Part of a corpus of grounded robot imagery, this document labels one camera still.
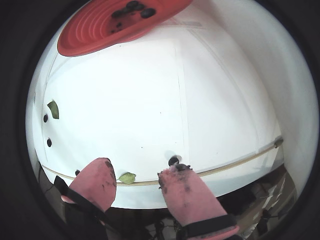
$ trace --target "green leaf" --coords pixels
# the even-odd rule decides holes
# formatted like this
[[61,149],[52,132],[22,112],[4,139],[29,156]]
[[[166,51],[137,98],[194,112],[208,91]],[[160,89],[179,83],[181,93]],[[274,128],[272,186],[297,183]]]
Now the green leaf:
[[59,119],[59,109],[58,109],[58,105],[56,104],[56,102],[54,100],[52,100],[52,102],[49,102],[47,106],[51,110],[52,117],[54,119]]
[[136,176],[134,173],[126,172],[122,174],[118,180],[123,182],[124,184],[133,184],[136,180]]

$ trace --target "dark pebble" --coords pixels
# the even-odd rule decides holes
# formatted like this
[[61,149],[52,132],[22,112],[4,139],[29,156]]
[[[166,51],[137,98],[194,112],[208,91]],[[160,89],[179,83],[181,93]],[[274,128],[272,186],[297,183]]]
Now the dark pebble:
[[169,166],[172,166],[175,163],[179,163],[179,159],[176,156],[173,156],[173,157],[170,158],[168,164],[169,164]]
[[46,141],[46,144],[48,145],[49,148],[51,147],[52,142],[51,142],[51,139],[50,139],[50,138],[48,138],[48,140]]
[[126,7],[129,9],[133,9],[134,7],[136,7],[139,4],[138,1],[130,1],[126,4]]
[[119,18],[122,15],[122,13],[123,12],[121,10],[117,10],[114,13],[111,14],[111,17],[114,18],[114,19]]
[[140,15],[143,19],[147,19],[156,14],[156,10],[154,8],[147,8],[140,12]]
[[48,114],[43,116],[43,121],[46,123],[48,121]]
[[124,14],[128,14],[128,13],[131,13],[131,12],[133,12],[133,11],[134,11],[133,8],[128,8],[128,7],[122,8],[122,12],[123,12]]
[[134,10],[135,11],[140,11],[142,9],[145,8],[145,5],[143,5],[142,3],[138,4],[137,6],[134,7]]

